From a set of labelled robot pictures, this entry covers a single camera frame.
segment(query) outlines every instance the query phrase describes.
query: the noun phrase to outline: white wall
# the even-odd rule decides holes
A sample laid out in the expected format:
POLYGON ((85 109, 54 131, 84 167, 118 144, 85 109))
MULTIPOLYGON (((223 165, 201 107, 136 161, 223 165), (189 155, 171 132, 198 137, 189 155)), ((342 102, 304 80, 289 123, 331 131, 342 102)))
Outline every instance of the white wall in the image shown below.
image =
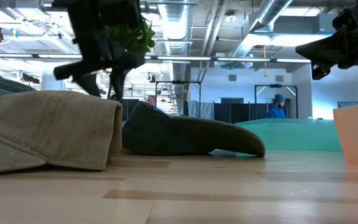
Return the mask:
POLYGON ((358 67, 341 70, 337 67, 321 80, 311 82, 313 119, 334 119, 338 101, 358 101, 358 67))
MULTIPOLYGON (((263 69, 255 72, 248 69, 229 71, 222 68, 210 68, 202 83, 201 90, 204 99, 201 100, 205 100, 207 103, 218 103, 219 98, 243 98, 245 103, 253 103, 255 101, 254 85, 275 84, 276 75, 284 75, 284 82, 280 84, 291 85, 291 74, 287 73, 285 69, 268 69, 268 77, 264 77, 264 73, 265 70, 263 69), (237 81, 229 82, 228 75, 237 75, 237 81)), ((192 68, 191 74, 192 79, 196 80, 198 68, 192 68)), ((285 88, 266 88, 258 96, 257 100, 260 103, 265 103, 270 101, 269 98, 274 98, 274 95, 277 93, 283 94, 285 98, 292 98, 292 94, 285 88)), ((195 87, 191 88, 190 98, 191 100, 198 101, 198 90, 195 87)))
MULTIPOLYGON (((311 97, 311 67, 304 65, 292 73, 292 85, 298 87, 298 113, 300 119, 312 117, 312 97, 311 97)), ((292 114, 296 114, 295 106, 292 106, 292 114)))

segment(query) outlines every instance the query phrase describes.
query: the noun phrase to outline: person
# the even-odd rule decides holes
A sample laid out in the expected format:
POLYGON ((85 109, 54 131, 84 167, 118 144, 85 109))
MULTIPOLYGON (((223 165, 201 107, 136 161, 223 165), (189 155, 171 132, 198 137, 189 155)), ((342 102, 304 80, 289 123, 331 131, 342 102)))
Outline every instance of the person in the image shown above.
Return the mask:
POLYGON ((281 94, 274 96, 274 104, 268 109, 269 118, 287 118, 284 112, 285 98, 281 94))
POLYGON ((155 96, 153 96, 153 95, 150 95, 150 96, 147 98, 147 104, 148 104, 148 105, 150 105, 150 106, 152 106, 152 107, 154 107, 154 108, 156 108, 156 109, 158 109, 158 110, 160 110, 160 111, 162 111, 162 112, 165 113, 165 111, 164 111, 163 109, 161 109, 161 108, 159 108, 159 107, 157 106, 156 102, 157 102, 157 100, 155 99, 155 96))

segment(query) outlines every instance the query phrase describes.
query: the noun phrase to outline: beige cloth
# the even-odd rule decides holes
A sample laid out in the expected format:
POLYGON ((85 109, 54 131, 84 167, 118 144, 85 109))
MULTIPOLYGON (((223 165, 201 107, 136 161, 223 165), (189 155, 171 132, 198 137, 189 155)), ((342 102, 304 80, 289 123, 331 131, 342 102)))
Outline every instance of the beige cloth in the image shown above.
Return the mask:
POLYGON ((104 170, 122 149, 122 105, 72 91, 0 96, 0 172, 51 164, 104 170))

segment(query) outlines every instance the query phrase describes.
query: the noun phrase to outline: silver duct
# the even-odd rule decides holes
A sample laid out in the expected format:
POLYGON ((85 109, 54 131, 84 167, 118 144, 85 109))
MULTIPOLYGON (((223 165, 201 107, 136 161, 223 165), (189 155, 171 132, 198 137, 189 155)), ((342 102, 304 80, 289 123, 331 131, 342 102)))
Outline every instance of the silver duct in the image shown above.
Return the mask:
MULTIPOLYGON (((245 57, 254 47, 249 45, 247 37, 250 31, 265 26, 273 26, 280 14, 292 3, 293 0, 264 0, 260 5, 260 10, 253 15, 247 16, 243 26, 244 39, 231 55, 232 57, 245 57)), ((228 63, 222 68, 233 69, 234 67, 244 68, 240 63, 228 63)))
MULTIPOLYGON (((186 40, 189 38, 190 25, 190 6, 181 4, 158 5, 161 15, 162 32, 164 39, 167 40, 186 40)), ((169 55, 188 55, 189 45, 183 42, 166 42, 165 48, 169 55)), ((172 80, 185 80, 187 64, 173 63, 172 80)), ((177 99, 177 109, 181 113, 183 110, 183 85, 175 85, 173 92, 177 99)))

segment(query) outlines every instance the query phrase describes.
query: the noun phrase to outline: teal plastic container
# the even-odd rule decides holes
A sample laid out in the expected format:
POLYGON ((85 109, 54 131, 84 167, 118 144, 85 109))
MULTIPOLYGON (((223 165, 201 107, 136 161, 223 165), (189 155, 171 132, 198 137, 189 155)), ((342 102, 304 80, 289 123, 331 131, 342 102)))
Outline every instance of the teal plastic container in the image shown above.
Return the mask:
POLYGON ((270 151, 342 151, 333 120, 260 119, 236 125, 258 135, 270 151))

